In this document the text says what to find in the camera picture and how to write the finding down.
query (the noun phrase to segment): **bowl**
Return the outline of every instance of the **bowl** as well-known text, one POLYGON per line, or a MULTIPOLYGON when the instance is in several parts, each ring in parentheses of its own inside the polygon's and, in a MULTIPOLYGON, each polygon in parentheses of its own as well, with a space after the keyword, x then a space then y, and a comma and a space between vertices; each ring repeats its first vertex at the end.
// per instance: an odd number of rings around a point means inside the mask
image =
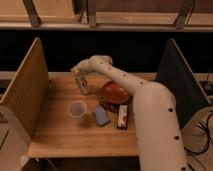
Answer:
POLYGON ((101 89, 101 96, 103 101, 111 104, 123 104, 130 98, 130 94, 113 81, 104 84, 101 89))

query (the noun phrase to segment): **wooden divider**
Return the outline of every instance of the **wooden divider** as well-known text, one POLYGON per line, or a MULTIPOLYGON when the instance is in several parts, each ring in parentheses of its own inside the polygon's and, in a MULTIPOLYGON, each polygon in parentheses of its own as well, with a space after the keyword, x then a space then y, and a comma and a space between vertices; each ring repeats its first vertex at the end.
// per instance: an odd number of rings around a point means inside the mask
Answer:
POLYGON ((0 101, 0 112, 29 144, 49 84, 39 38, 33 42, 0 101))

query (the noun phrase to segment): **wall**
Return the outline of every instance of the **wall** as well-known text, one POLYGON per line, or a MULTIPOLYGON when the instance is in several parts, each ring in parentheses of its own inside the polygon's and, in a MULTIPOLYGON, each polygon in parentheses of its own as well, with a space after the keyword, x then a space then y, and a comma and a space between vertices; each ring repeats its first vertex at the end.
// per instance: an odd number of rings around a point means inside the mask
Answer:
POLYGON ((0 37, 0 71, 16 70, 35 37, 42 40, 49 71, 69 71, 81 59, 106 54, 124 70, 155 72, 169 38, 194 72, 213 66, 213 33, 0 30, 0 37))

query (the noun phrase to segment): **white cup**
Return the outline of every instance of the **white cup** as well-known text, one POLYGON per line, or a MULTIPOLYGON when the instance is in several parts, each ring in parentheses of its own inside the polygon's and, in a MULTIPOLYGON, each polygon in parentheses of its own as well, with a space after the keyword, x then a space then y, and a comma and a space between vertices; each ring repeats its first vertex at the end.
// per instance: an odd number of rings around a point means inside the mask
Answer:
POLYGON ((87 105, 83 101, 74 101, 68 107, 68 113, 77 124, 83 124, 86 118, 87 105))

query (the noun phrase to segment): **wooden table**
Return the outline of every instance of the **wooden table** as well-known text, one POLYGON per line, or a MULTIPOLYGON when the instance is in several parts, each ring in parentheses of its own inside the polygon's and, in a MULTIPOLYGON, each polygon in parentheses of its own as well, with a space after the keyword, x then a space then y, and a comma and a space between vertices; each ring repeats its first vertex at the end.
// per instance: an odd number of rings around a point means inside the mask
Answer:
POLYGON ((91 91, 81 95, 73 76, 51 79, 42 111, 29 147, 30 158, 138 156, 135 125, 129 113, 128 129, 116 129, 117 117, 108 112, 111 123, 99 127, 93 115, 99 105, 100 89, 109 81, 101 75, 87 76, 91 91), (68 105, 83 100, 88 105, 86 124, 77 125, 68 105))

